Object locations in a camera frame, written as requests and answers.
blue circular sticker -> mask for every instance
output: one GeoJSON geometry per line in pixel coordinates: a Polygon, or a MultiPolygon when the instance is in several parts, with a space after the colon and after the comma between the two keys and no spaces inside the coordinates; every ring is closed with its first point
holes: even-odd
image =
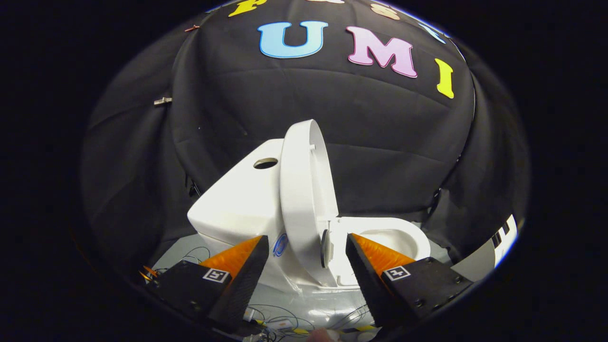
{"type": "Polygon", "coordinates": [[[280,257],[283,254],[283,251],[287,247],[287,234],[283,233],[280,237],[278,237],[277,242],[274,244],[274,249],[272,250],[272,255],[276,257],[280,257]]]}

pink letter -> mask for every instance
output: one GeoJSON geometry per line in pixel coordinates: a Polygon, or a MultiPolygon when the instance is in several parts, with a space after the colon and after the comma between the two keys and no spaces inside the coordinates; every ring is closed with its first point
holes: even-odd
{"type": "Polygon", "coordinates": [[[385,68],[390,60],[395,56],[395,62],[391,65],[393,71],[398,74],[411,78],[416,78],[418,74],[414,70],[412,61],[412,45],[404,40],[391,38],[386,45],[368,29],[356,26],[348,26],[347,31],[353,34],[354,53],[348,56],[348,60],[361,65],[372,65],[373,59],[370,58],[368,50],[372,52],[378,64],[385,68]]]}

toilet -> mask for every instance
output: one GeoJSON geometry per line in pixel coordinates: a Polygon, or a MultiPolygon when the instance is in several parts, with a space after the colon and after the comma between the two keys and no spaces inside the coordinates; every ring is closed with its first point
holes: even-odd
{"type": "Polygon", "coordinates": [[[268,235],[261,284],[283,292],[303,287],[359,290],[345,253],[348,233],[381,243],[415,260],[430,243],[413,223],[391,217],[339,217],[325,142],[314,120],[292,125],[210,187],[188,220],[213,254],[268,235]]]}

tank hole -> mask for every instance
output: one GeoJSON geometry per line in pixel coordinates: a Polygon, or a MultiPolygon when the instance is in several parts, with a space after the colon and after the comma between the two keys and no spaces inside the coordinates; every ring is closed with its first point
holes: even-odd
{"type": "Polygon", "coordinates": [[[276,158],[264,158],[255,162],[254,167],[258,170],[268,169],[277,165],[278,160],[276,158]]]}

letter u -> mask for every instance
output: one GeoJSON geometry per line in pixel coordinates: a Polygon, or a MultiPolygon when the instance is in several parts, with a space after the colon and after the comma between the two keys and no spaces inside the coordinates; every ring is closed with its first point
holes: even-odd
{"type": "Polygon", "coordinates": [[[323,47],[323,28],[328,24],[323,21],[302,21],[306,27],[306,43],[300,46],[285,45],[285,30],[291,23],[280,22],[258,27],[261,32],[260,51],[274,58],[299,58],[317,53],[323,47]]]}

